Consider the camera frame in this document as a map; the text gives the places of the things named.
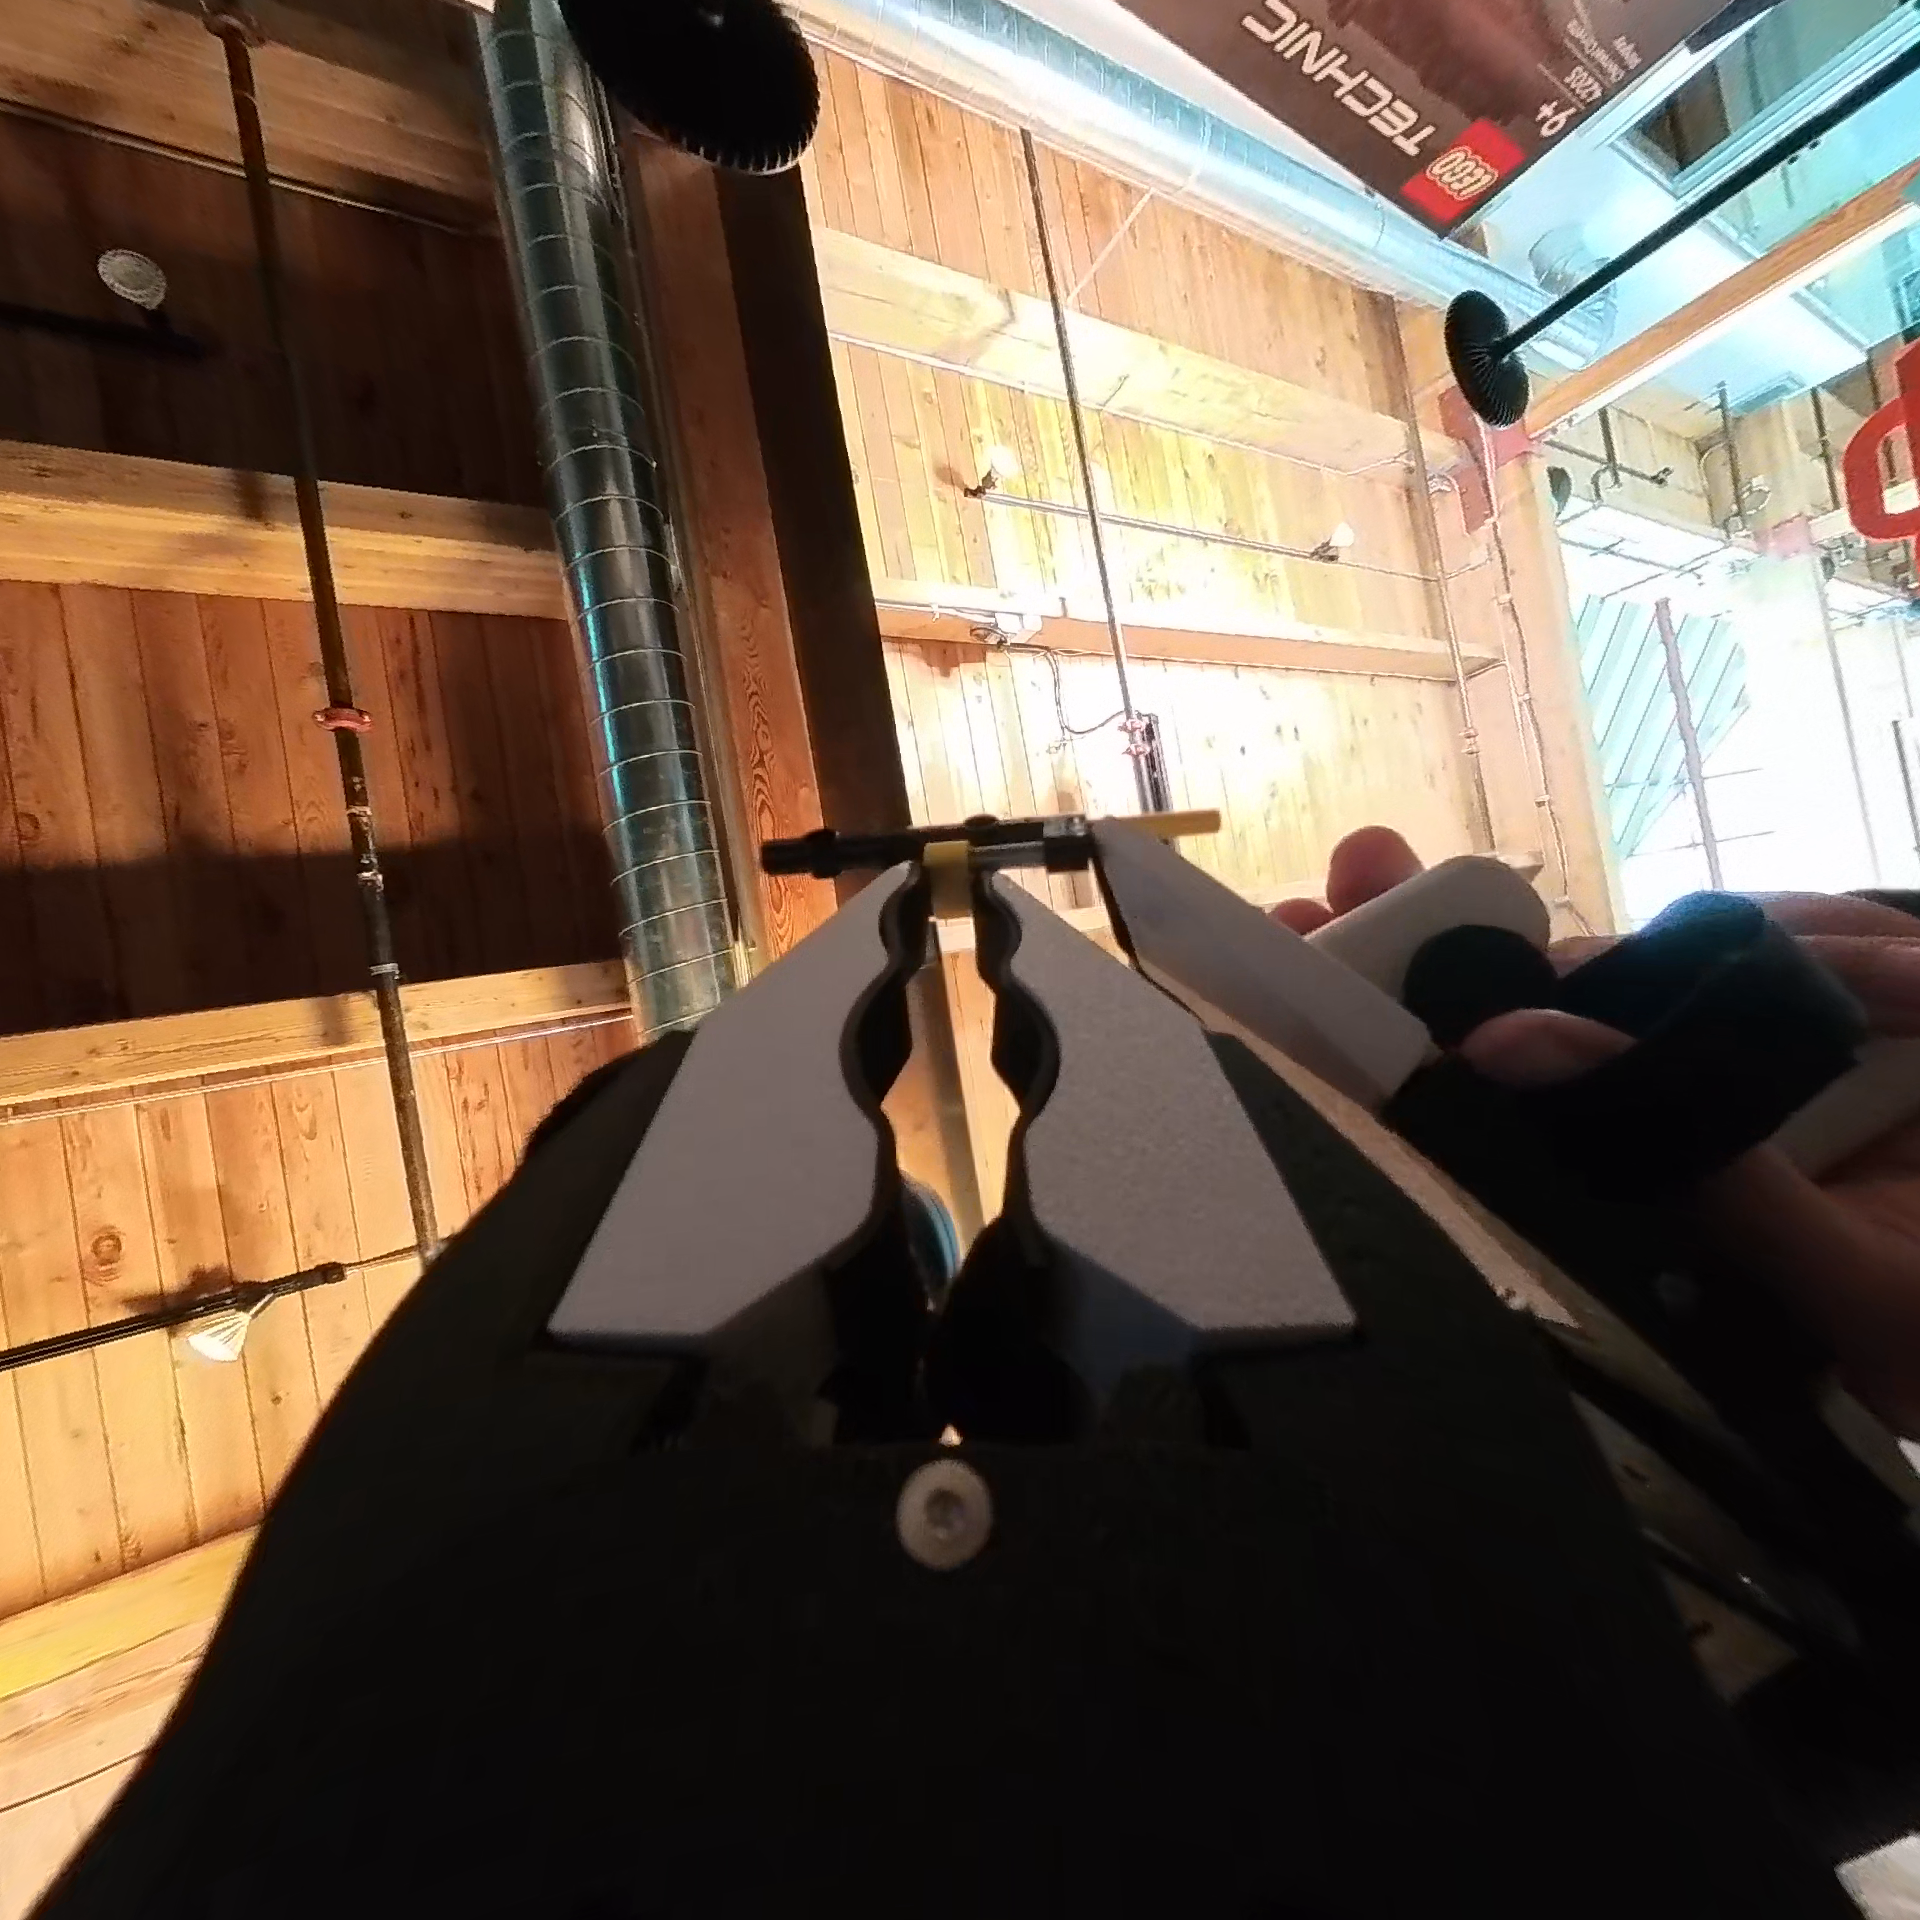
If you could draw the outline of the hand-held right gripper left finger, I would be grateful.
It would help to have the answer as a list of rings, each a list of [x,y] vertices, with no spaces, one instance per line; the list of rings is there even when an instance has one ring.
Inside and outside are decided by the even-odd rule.
[[[924,873],[893,862],[693,1031],[548,1315],[568,1348],[890,1351],[924,1326],[882,1102]]]

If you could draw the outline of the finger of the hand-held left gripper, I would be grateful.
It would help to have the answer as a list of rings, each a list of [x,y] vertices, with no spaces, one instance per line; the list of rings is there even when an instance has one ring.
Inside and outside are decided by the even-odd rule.
[[[1405,1088],[1422,1022],[1136,821],[1100,821],[1099,881],[1138,972],[1332,1088]]]
[[[1250,1031],[1233,1031],[1228,1037],[1245,1042],[1264,1068],[1275,1071],[1342,1139],[1358,1146],[1377,1172],[1441,1225],[1504,1304],[1552,1326],[1579,1326],[1567,1278],[1458,1188],[1450,1175],[1428,1164],[1385,1128],[1379,1117],[1369,1114],[1355,1097],[1339,1093],[1312,1068],[1293,1063]]]

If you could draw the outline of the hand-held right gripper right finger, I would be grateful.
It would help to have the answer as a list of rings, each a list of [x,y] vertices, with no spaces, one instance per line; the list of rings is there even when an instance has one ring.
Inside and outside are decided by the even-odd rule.
[[[1003,1224],[1059,1356],[1347,1340],[1358,1314],[1183,1004],[1006,875],[973,886],[1015,1121]]]

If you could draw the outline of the small black yellow lego assembly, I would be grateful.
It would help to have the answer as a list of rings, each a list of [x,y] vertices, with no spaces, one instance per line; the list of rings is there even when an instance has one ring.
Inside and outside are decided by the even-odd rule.
[[[768,839],[759,845],[764,875],[838,878],[856,871],[888,871],[899,862],[924,875],[932,923],[973,919],[974,878],[988,873],[1043,871],[1093,873],[1100,910],[1121,925],[1107,845],[1138,852],[1145,841],[1163,850],[1186,836],[1212,836],[1219,811],[1151,811],[1130,819],[1093,819],[1081,811],[1003,819],[973,814],[950,825],[910,825],[903,830],[817,828],[802,836]]]

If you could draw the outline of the lego set cardboard box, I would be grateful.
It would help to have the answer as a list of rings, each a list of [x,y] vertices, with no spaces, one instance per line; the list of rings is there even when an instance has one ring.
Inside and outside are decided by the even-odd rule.
[[[1780,1],[1125,1],[1433,234],[1626,176],[1627,120]]]

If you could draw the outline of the person's left hand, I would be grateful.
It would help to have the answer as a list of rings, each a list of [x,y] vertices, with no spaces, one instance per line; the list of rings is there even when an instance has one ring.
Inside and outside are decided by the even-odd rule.
[[[1284,897],[1269,918],[1309,937],[1422,873],[1401,832],[1347,832],[1319,896]],[[1884,897],[1746,896],[1787,927],[1862,1004],[1874,1037],[1917,1039],[1917,919]],[[1631,1039],[1559,1009],[1504,1012],[1461,1042],[1495,1083],[1570,1083]],[[1772,1143],[1704,1180],[1685,1209],[1701,1266],[1766,1284],[1835,1360],[1850,1394],[1898,1438],[1917,1441],[1917,1114],[1866,1142],[1827,1180]]]

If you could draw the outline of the thin metal ceiling pipe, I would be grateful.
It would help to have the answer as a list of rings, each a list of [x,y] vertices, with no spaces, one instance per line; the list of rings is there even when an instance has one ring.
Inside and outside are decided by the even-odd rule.
[[[1093,552],[1093,565],[1096,565],[1096,587],[1100,596],[1100,617],[1107,626],[1108,653],[1111,653],[1114,671],[1116,671],[1116,691],[1121,691],[1116,727],[1123,731],[1125,751],[1133,763],[1138,811],[1156,814],[1156,811],[1163,811],[1167,800],[1170,800],[1167,768],[1163,768],[1163,754],[1160,754],[1160,731],[1159,731],[1159,717],[1153,717],[1151,712],[1142,712],[1136,705],[1136,692],[1133,692],[1127,639],[1125,639],[1125,630],[1121,621],[1116,591],[1114,591],[1111,568],[1108,568],[1108,540],[1107,540],[1107,523],[1104,523],[1100,503],[1099,503],[1096,470],[1093,470],[1093,459],[1089,459],[1089,432],[1088,432],[1081,388],[1076,380],[1076,361],[1073,361],[1067,311],[1066,311],[1066,298],[1063,298],[1063,281],[1058,272],[1058,253],[1051,245],[1050,215],[1047,215],[1047,205],[1043,205],[1037,139],[1029,124],[1018,124],[1018,149],[1021,149],[1025,182],[1028,182],[1028,197],[1029,197],[1029,210],[1033,210],[1029,217],[1035,225],[1037,257],[1040,257],[1040,269],[1043,269],[1043,291],[1047,291],[1047,303],[1050,303],[1058,361],[1059,361],[1059,370],[1063,370],[1063,381],[1066,381],[1067,434],[1070,434],[1070,444],[1073,444],[1078,489],[1084,497],[1089,552]]]

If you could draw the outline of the black spotlight with white bulb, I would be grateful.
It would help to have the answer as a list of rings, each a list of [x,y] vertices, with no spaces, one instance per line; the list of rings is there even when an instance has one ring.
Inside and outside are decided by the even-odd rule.
[[[191,1297],[170,1297],[161,1304],[125,1314],[105,1323],[51,1333],[2,1348],[2,1373],[16,1373],[51,1360],[90,1355],[96,1348],[133,1340],[151,1333],[181,1333],[191,1355],[212,1362],[238,1360],[255,1322],[279,1300],[301,1297],[349,1280],[346,1261],[318,1261],[281,1278],[233,1280]]]

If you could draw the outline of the red sign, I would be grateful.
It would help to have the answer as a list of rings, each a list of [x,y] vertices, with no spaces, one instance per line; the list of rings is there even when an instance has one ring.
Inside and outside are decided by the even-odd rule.
[[[1917,342],[1892,363],[1892,393],[1866,418],[1840,456],[1840,497],[1853,530],[1868,542],[1917,549],[1917,504],[1895,503],[1884,475],[1884,453],[1904,444],[1917,466]]]

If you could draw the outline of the rusty ceiling pipe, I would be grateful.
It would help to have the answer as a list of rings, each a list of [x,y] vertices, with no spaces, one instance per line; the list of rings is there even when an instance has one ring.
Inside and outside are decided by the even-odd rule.
[[[289,479],[301,526],[301,552],[318,619],[324,701],[315,721],[333,742],[339,789],[352,852],[357,911],[367,941],[367,972],[378,1009],[378,1031],[394,1097],[395,1146],[409,1207],[412,1243],[421,1261],[431,1261],[443,1248],[436,1202],[428,1183],[423,1117],[417,1105],[417,1076],[412,1065],[409,1031],[405,1022],[401,968],[395,960],[394,918],[386,886],[386,869],[378,850],[378,821],[371,783],[367,772],[367,731],[371,721],[357,705],[352,660],[341,619],[339,580],[324,530],[323,475],[315,453],[315,423],[307,406],[301,354],[289,322],[281,232],[275,220],[275,186],[266,153],[266,128],[255,83],[256,30],[238,1],[202,1],[207,32],[223,51],[227,94],[234,115],[234,139],[251,208],[255,257],[263,287],[263,311],[270,346],[281,374],[286,432],[292,437]]]

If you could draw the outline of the wide metal ventilation duct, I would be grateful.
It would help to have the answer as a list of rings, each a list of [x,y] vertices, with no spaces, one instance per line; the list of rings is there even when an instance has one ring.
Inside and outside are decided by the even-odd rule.
[[[611,120],[557,1],[498,1],[476,38],[617,948],[633,1017],[655,1037],[699,1023],[738,972]]]

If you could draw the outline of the black ceiling track rail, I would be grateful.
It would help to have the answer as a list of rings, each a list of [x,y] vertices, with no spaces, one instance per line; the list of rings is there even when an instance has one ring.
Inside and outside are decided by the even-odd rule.
[[[116,352],[141,352],[200,363],[212,354],[204,339],[182,332],[165,309],[141,309],[133,322],[109,322],[90,314],[62,314],[46,305],[2,301],[6,332],[38,332]]]

